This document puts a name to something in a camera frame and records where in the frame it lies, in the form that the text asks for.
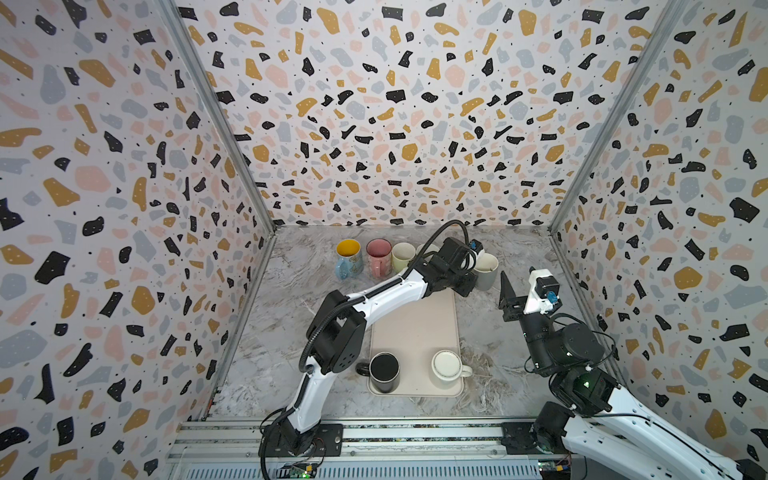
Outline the light green mug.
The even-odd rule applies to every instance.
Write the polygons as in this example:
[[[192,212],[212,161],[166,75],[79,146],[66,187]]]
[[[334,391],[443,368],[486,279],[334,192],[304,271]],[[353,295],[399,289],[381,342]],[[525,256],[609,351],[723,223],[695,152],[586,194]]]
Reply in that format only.
[[[391,250],[392,270],[394,273],[404,271],[416,256],[416,248],[408,242],[400,242]]]

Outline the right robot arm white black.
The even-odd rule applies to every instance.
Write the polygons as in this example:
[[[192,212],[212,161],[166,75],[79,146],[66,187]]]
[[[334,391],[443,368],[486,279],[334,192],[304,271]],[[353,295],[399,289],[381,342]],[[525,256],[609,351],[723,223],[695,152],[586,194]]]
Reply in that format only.
[[[566,452],[597,462],[627,479],[764,479],[752,459],[733,460],[664,420],[603,370],[611,353],[599,332],[572,318],[559,325],[560,285],[547,269],[533,270],[519,296],[500,276],[499,308],[520,325],[533,373],[548,380],[544,404],[517,448]]]

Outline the pink patterned mug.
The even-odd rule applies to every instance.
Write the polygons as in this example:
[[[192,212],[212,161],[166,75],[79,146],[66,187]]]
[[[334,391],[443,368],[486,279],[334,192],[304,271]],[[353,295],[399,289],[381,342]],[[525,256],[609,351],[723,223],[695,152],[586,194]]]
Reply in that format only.
[[[383,238],[373,239],[366,245],[366,255],[374,278],[385,279],[390,275],[391,252],[392,244]]]

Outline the white mug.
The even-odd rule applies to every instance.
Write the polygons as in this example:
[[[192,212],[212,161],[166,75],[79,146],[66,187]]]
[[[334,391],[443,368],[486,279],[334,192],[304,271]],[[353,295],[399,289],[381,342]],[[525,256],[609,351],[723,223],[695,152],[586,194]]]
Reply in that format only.
[[[465,365],[460,356],[452,350],[436,352],[431,359],[432,376],[441,388],[453,387],[464,378],[474,375],[473,369]]]

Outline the black mug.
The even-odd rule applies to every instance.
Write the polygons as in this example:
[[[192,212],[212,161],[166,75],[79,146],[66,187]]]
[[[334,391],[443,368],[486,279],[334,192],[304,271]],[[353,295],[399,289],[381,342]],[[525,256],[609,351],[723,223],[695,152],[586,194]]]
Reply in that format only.
[[[400,379],[399,360],[389,352],[380,352],[370,360],[358,362],[355,371],[368,377],[373,387],[382,394],[392,393]]]

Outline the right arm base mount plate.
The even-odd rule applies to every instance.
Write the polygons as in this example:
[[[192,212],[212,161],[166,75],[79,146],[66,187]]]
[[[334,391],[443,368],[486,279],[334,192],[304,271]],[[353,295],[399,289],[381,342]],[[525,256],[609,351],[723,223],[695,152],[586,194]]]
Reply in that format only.
[[[508,455],[566,454],[563,425],[539,421],[510,421],[501,424],[501,444]]]

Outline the blue butterfly mug yellow inside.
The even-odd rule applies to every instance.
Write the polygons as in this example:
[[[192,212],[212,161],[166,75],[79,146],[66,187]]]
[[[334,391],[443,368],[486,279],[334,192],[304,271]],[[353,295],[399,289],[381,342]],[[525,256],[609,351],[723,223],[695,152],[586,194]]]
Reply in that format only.
[[[335,275],[339,280],[357,277],[363,270],[361,245],[357,240],[345,239],[336,246]]]

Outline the grey mug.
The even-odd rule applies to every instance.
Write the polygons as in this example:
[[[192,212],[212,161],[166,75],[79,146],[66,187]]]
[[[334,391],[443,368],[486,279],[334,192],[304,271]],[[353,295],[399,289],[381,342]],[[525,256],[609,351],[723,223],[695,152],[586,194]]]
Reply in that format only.
[[[479,291],[489,291],[497,278],[499,260],[490,253],[482,253],[477,258],[477,263],[473,269],[476,274],[475,289]]]

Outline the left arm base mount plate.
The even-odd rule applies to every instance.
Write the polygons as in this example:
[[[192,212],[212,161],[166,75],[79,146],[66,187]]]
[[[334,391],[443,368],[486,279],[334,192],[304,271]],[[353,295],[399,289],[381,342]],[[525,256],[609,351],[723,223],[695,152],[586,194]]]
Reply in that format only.
[[[339,457],[343,445],[344,426],[324,423],[299,433],[288,420],[270,424],[264,429],[259,456],[262,458]]]

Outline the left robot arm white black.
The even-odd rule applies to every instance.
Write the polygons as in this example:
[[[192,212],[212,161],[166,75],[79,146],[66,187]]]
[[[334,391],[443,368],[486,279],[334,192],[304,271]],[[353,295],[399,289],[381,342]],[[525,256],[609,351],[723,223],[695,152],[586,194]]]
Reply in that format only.
[[[288,404],[260,427],[259,454],[270,447],[300,455],[317,437],[323,407],[339,374],[358,359],[366,330],[409,303],[450,289],[463,297],[475,287],[473,272],[484,252],[478,240],[447,238],[436,252],[418,252],[407,268],[367,290],[329,293],[308,327],[301,352],[302,378]]]

